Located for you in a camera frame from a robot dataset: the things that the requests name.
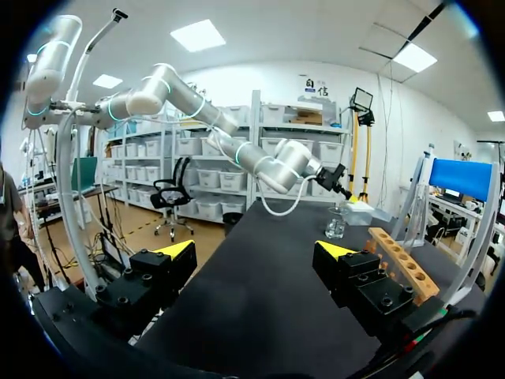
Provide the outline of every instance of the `black table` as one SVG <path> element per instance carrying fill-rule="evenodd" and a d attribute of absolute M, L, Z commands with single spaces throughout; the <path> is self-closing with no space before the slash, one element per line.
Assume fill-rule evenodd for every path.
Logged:
<path fill-rule="evenodd" d="M 334 304 L 312 269 L 314 242 L 327 240 L 326 219 L 325 207 L 300 204 L 277 218 L 256 202 L 136 346 L 177 364 L 240 377 L 307 373 L 334 379 L 365 366 L 379 341 Z M 372 225 L 392 229 L 378 220 Z M 333 242 L 360 250 L 367 239 L 368 227 L 347 227 L 344 238 Z M 441 291 L 459 270 L 431 245 L 415 249 L 413 257 Z M 483 304 L 476 287 L 460 302 L 475 310 Z M 467 325 L 448 325 L 430 348 L 440 356 Z"/>

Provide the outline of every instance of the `robotic arm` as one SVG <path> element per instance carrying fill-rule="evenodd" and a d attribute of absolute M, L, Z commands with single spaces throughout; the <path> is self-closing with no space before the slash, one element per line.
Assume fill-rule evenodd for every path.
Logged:
<path fill-rule="evenodd" d="M 336 172 L 331 173 L 303 144 L 283 140 L 273 157 L 251 142 L 232 138 L 230 135 L 238 129 L 235 120 L 194 92 L 172 66 L 164 63 L 154 65 L 136 91 L 121 92 L 101 99 L 96 104 L 99 113 L 94 125 L 107 129 L 115 122 L 134 115 L 157 114 L 165 101 L 190 114 L 189 118 L 209 125 L 211 133 L 208 143 L 276 192 L 287 193 L 299 178 L 316 176 L 316 181 L 327 190 L 343 192 L 350 197 L 339 185 L 345 168 L 339 166 Z"/>

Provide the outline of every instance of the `wooden test tube rack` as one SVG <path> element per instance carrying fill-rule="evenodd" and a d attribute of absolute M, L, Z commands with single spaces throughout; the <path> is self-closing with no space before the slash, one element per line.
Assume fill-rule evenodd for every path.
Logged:
<path fill-rule="evenodd" d="M 421 302 L 439 293 L 435 282 L 388 233 L 380 227 L 370 227 L 368 232 L 400 268 Z"/>

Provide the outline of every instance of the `black office chair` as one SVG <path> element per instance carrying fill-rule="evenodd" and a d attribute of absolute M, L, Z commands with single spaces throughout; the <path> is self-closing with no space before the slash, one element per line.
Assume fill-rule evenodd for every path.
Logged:
<path fill-rule="evenodd" d="M 179 158 L 175 164 L 172 179 L 160 179 L 152 183 L 152 185 L 158 191 L 157 193 L 153 193 L 151 195 L 152 206 L 155 209 L 171 209 L 170 220 L 165 219 L 161 225 L 158 225 L 155 229 L 155 235 L 159 235 L 159 229 L 162 227 L 170 227 L 170 239 L 172 242 L 175 240 L 174 227 L 177 225 L 186 227 L 191 232 L 191 235 L 194 234 L 193 229 L 186 223 L 186 220 L 176 220 L 174 214 L 174 207 L 177 207 L 179 205 L 186 205 L 192 200 L 192 198 L 186 192 L 184 185 L 182 184 L 184 173 L 186 167 L 189 164 L 189 161 L 190 159 L 188 157 Z M 157 186 L 159 183 L 169 184 L 170 187 L 159 187 Z"/>

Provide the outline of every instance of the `glass beaker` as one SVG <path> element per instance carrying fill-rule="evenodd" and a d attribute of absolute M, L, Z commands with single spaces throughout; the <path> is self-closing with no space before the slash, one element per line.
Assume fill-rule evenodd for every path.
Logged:
<path fill-rule="evenodd" d="M 347 209 L 336 207 L 328 208 L 328 211 L 330 213 L 330 218 L 326 224 L 326 230 L 324 231 L 325 235 L 329 239 L 342 238 L 346 228 L 344 215 L 347 213 Z"/>

